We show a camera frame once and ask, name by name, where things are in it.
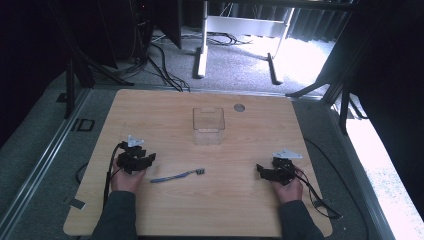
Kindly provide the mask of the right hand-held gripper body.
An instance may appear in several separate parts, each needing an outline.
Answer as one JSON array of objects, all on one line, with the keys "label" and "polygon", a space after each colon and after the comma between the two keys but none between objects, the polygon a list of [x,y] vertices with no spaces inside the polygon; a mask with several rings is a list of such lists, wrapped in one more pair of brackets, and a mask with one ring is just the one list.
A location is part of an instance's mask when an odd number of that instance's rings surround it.
[{"label": "right hand-held gripper body", "polygon": [[272,154],[274,169],[271,171],[271,180],[283,186],[288,185],[296,177],[296,170],[289,156],[286,149]]}]

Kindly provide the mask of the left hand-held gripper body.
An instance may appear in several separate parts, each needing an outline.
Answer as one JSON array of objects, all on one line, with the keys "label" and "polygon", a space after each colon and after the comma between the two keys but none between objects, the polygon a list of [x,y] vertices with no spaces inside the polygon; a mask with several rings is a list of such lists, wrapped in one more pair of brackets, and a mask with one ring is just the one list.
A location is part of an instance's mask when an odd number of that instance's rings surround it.
[{"label": "left hand-held gripper body", "polygon": [[148,167],[145,164],[146,155],[144,157],[137,157],[135,155],[137,149],[143,149],[143,144],[144,141],[142,139],[133,137],[132,135],[129,135],[126,141],[119,143],[118,147],[123,152],[118,155],[117,166],[128,174],[146,169]]}]

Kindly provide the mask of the person's left hand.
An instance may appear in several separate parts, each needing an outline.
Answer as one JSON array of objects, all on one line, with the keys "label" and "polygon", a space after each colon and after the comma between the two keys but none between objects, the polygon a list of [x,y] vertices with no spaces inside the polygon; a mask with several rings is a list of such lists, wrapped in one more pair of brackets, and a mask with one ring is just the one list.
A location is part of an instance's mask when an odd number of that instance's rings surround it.
[{"label": "person's left hand", "polygon": [[117,160],[113,162],[113,177],[111,178],[111,189],[113,191],[126,191],[136,194],[141,181],[143,180],[146,170],[128,174],[121,170],[117,164]]}]

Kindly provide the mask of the person's right hand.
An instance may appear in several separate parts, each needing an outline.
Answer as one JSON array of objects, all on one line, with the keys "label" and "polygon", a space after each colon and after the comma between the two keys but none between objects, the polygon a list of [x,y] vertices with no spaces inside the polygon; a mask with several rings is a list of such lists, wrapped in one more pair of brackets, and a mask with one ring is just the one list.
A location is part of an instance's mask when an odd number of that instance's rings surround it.
[{"label": "person's right hand", "polygon": [[299,179],[295,178],[287,185],[271,181],[272,188],[281,204],[302,199],[303,185]]}]

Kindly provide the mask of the blue toothbrush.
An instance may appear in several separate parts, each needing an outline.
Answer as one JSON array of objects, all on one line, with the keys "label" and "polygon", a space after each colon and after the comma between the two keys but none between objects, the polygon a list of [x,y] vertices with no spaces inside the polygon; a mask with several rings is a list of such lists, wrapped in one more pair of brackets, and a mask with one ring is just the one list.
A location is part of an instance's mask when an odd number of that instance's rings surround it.
[{"label": "blue toothbrush", "polygon": [[149,182],[150,183],[162,183],[162,182],[166,182],[166,181],[170,181],[170,180],[174,180],[174,179],[185,178],[185,177],[187,177],[190,174],[202,175],[204,173],[205,173],[205,169],[204,168],[198,168],[198,169],[190,170],[190,171],[187,171],[187,172],[184,172],[184,173],[180,173],[180,174],[177,174],[177,175],[173,175],[173,176],[152,179]]}]

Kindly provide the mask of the clear plastic box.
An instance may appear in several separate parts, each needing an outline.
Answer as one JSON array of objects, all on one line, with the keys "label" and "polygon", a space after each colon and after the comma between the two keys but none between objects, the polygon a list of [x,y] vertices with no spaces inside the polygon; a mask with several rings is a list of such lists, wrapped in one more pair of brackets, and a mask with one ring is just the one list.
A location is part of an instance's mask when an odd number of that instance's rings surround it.
[{"label": "clear plastic box", "polygon": [[194,108],[193,131],[196,145],[220,145],[225,130],[222,108]]}]

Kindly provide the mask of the grey tape strip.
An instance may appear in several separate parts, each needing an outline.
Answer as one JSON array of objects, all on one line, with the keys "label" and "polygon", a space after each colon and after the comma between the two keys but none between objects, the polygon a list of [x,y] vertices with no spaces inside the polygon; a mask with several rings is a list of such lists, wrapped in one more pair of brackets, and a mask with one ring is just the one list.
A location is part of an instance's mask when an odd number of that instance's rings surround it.
[{"label": "grey tape strip", "polygon": [[74,207],[79,210],[83,210],[86,206],[86,203],[76,199],[75,197],[65,197],[63,199],[63,203],[69,205],[70,207]]}]

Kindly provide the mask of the black metal stand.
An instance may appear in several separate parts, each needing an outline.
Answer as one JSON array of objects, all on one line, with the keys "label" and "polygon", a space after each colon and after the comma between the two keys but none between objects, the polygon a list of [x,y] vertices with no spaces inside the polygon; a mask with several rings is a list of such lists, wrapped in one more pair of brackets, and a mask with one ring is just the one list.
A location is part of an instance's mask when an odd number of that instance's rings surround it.
[{"label": "black metal stand", "polygon": [[107,70],[102,65],[88,57],[79,47],[72,30],[70,29],[67,19],[60,7],[58,0],[46,0],[46,7],[52,15],[54,22],[57,25],[57,36],[63,40],[64,49],[70,54],[70,58],[66,65],[66,112],[65,119],[69,119],[75,109],[75,77],[78,77],[83,88],[92,88],[95,80],[91,74],[90,67],[99,71],[101,74],[111,79],[121,86],[133,86],[122,78],[117,77],[111,71]]},{"label": "black metal stand", "polygon": [[351,85],[355,71],[358,69],[362,59],[363,56],[360,52],[351,54],[332,52],[325,62],[316,81],[299,91],[287,94],[287,97],[300,98],[307,93],[328,84],[329,88],[326,90],[322,101],[325,104],[333,104],[338,97],[341,97],[338,127],[344,135],[347,135],[346,122],[350,102]]}]

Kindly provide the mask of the aluminium floor rail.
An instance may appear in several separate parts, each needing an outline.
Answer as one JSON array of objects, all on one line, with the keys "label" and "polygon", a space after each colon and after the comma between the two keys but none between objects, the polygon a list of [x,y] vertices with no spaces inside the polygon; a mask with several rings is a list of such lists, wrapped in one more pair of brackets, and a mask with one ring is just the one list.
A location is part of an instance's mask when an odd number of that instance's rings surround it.
[{"label": "aluminium floor rail", "polygon": [[68,133],[76,122],[89,93],[90,89],[81,90],[76,99],[75,107],[71,111],[69,117],[61,122],[52,140],[44,149],[43,154],[37,160],[36,165],[25,179],[8,210],[3,217],[0,218],[0,240],[8,240],[45,174],[49,170],[57,152],[60,150]]},{"label": "aluminium floor rail", "polygon": [[330,122],[334,127],[334,131],[343,146],[343,150],[347,154],[350,168],[355,177],[356,184],[360,189],[363,202],[366,206],[366,211],[370,216],[377,235],[381,240],[395,240],[393,231],[391,230],[389,222],[378,201],[378,197],[370,182],[370,178],[368,177],[360,161],[358,151],[352,142],[352,135],[345,134],[339,126],[338,120],[340,118],[340,114],[338,108],[334,107],[333,104],[325,104],[325,107],[329,112]]}]

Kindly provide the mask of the white desk frame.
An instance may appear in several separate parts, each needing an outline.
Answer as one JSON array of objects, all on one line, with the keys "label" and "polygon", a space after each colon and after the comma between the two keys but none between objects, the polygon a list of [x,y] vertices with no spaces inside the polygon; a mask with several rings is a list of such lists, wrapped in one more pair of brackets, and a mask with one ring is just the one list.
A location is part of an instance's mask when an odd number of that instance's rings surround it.
[{"label": "white desk frame", "polygon": [[208,45],[207,35],[209,33],[225,33],[236,35],[253,35],[269,38],[278,38],[279,42],[274,54],[267,54],[271,81],[274,85],[280,85],[283,80],[277,79],[277,72],[273,59],[277,56],[281,44],[287,38],[294,8],[289,8],[282,21],[248,19],[238,17],[212,16],[208,13],[209,3],[202,3],[202,28],[201,46],[198,53],[198,65],[195,67],[195,76],[203,78],[206,75]]}]

